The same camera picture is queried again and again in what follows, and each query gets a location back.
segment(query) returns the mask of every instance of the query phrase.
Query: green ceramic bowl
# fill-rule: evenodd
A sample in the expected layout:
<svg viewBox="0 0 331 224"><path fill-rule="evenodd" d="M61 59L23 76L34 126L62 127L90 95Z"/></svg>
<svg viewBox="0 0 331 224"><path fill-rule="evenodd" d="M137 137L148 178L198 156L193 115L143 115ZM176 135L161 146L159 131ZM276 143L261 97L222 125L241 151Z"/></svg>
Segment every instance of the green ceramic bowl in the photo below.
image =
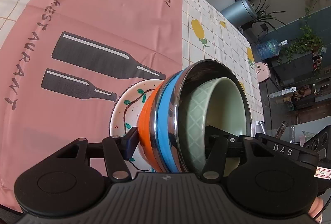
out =
<svg viewBox="0 0 331 224"><path fill-rule="evenodd" d="M236 84L221 77L198 86L180 104L178 124L185 164L190 171L201 172L206 164L205 126L246 135L244 102Z"/></svg>

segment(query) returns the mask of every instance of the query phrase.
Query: stainless steel bowl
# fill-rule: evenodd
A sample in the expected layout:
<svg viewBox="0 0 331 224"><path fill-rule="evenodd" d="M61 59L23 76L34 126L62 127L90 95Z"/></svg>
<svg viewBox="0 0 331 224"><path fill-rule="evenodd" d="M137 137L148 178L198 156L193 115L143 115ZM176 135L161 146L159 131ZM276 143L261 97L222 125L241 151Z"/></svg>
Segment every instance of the stainless steel bowl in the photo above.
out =
<svg viewBox="0 0 331 224"><path fill-rule="evenodd" d="M172 80L172 78L174 78L178 74L179 74L179 72L168 77L164 82L162 82L162 85L158 89L158 92L156 93L155 98L153 100L151 114L150 114L150 120L149 120L149 131L150 131L150 139L151 139L153 154L156 159L156 162L158 163L158 165L161 168L163 173L169 173L170 170L168 169L165 161L163 160L162 154L158 147L158 136L157 136L158 133L157 133L157 125L156 125L157 111L158 111L158 107L160 105L160 100L161 100L161 96L162 96L164 89L167 87L167 85Z"/></svg>
<svg viewBox="0 0 331 224"><path fill-rule="evenodd" d="M224 64L216 60L201 60L195 64L192 64L179 76L171 95L168 111L168 133L169 137L175 137L175 139L170 139L170 142L172 143L171 148L173 149L173 158L180 172L188 172L188 169L183 160L178 136L179 105L183 98L190 94L197 86L220 77L227 77L231 79L240 91L245 108L246 135L252 136L252 118L246 99L246 94L234 73Z"/></svg>

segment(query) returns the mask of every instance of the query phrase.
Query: blue water bottle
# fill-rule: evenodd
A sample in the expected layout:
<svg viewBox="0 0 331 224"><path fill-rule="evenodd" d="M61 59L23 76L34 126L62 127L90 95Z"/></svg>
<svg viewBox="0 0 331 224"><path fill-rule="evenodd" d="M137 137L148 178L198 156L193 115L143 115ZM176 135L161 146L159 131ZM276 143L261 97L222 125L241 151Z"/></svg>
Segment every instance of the blue water bottle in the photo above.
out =
<svg viewBox="0 0 331 224"><path fill-rule="evenodd" d="M267 58L271 58L279 55L281 47L283 45L286 45L287 43L288 43L287 40L284 40L281 43L279 43L276 39L270 39L266 42L263 42L260 45L257 45L256 49L261 59L265 60Z"/></svg>

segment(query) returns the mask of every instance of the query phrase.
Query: label sticker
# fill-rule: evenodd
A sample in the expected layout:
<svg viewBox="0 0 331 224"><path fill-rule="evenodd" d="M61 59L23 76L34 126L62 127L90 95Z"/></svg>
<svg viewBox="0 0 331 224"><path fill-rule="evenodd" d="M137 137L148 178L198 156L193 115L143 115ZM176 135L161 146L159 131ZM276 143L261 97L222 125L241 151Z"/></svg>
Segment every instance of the label sticker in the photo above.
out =
<svg viewBox="0 0 331 224"><path fill-rule="evenodd" d="M317 166L316 173L314 177L331 179L331 169L323 168Z"/></svg>

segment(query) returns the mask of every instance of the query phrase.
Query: pink tablecloth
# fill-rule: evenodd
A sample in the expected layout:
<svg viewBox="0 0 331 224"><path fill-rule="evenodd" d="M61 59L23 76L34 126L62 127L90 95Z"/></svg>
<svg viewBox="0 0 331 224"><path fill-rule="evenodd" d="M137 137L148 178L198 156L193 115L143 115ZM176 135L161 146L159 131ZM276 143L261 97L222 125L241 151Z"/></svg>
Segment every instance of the pink tablecloth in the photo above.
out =
<svg viewBox="0 0 331 224"><path fill-rule="evenodd" d="M125 89L181 67L182 0L31 0L0 51L0 204L19 210L16 178L49 154L107 137Z"/></svg>

